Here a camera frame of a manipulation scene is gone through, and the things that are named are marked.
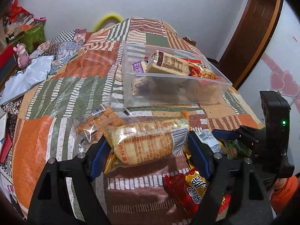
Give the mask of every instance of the snack package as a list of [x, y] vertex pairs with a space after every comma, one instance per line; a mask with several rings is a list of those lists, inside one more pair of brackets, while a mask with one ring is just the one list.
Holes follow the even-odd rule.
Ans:
[[189, 59], [189, 58], [181, 58], [181, 59], [183, 59], [183, 60], [185, 60], [185, 61], [187, 61], [187, 62], [189, 62], [189, 63], [203, 64], [203, 63], [201, 62], [201, 60], [199, 60], [199, 59]]
[[210, 71], [205, 65], [190, 62], [189, 63], [190, 76], [217, 80], [218, 77]]
[[222, 88], [213, 81], [189, 80], [185, 82], [186, 97], [193, 102], [215, 104], [223, 101]]
[[242, 160], [252, 154], [252, 150], [246, 147], [238, 140], [221, 140], [227, 149], [227, 158], [229, 160]]
[[139, 60], [131, 64], [132, 71], [137, 73], [145, 73], [147, 69], [147, 63], [145, 61]]
[[[132, 71], [137, 73], [145, 73], [147, 69], [147, 63], [145, 61], [139, 60], [132, 63]], [[138, 93], [147, 92], [150, 93], [150, 82], [146, 80], [146, 77], [138, 76], [132, 82], [132, 94], [136, 95]]]
[[116, 98], [109, 95], [91, 114], [68, 119], [67, 128], [75, 139], [76, 152], [82, 153], [87, 152], [102, 137], [100, 124], [117, 127], [135, 122], [135, 117]]
[[221, 141], [218, 141], [209, 129], [204, 129], [201, 132], [196, 132], [197, 137], [204, 144], [207, 144], [213, 153], [226, 154], [227, 149]]
[[[186, 174], [164, 176], [164, 184], [191, 216], [197, 212], [208, 186], [195, 168]], [[230, 199], [229, 194], [224, 196], [218, 215], [229, 206]]]
[[[151, 162], [176, 154], [184, 148], [189, 131], [187, 112], [180, 118], [158, 119], [123, 126], [100, 125], [114, 151], [115, 160], [124, 167]], [[105, 173], [111, 171], [106, 167]]]
[[148, 58], [146, 72], [183, 76], [188, 76], [190, 73], [189, 63], [186, 60], [161, 51], [154, 51], [154, 53]]

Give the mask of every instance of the brown door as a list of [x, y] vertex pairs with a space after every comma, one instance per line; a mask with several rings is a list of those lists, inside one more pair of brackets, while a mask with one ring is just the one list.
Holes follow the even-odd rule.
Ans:
[[218, 65], [235, 88], [243, 83], [264, 52], [277, 25], [280, 6], [281, 0], [248, 0]]

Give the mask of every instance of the green box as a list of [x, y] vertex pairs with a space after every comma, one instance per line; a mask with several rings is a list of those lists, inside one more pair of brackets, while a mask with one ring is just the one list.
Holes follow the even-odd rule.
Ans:
[[18, 43], [24, 43], [26, 51], [31, 54], [38, 46], [46, 41], [44, 33], [44, 23], [40, 22], [29, 30], [17, 35], [9, 44], [17, 46]]

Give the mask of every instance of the book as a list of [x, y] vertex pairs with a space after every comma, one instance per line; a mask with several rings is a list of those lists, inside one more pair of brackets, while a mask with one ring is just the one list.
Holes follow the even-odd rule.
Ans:
[[6, 136], [5, 136], [5, 141], [2, 145], [2, 148], [1, 148], [1, 153], [0, 153], [0, 163], [4, 163], [6, 158], [7, 158], [7, 155], [11, 149], [13, 145], [13, 142], [11, 141], [11, 137], [9, 135], [9, 131], [6, 132]]

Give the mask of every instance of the pink toy figurine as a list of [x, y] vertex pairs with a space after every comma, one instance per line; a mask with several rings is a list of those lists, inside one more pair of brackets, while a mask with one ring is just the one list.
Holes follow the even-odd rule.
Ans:
[[18, 66], [20, 69], [24, 70], [29, 64], [30, 64], [30, 59], [29, 55], [25, 49], [25, 45], [23, 43], [17, 44], [17, 47], [14, 47], [13, 50], [17, 53], [18, 55]]

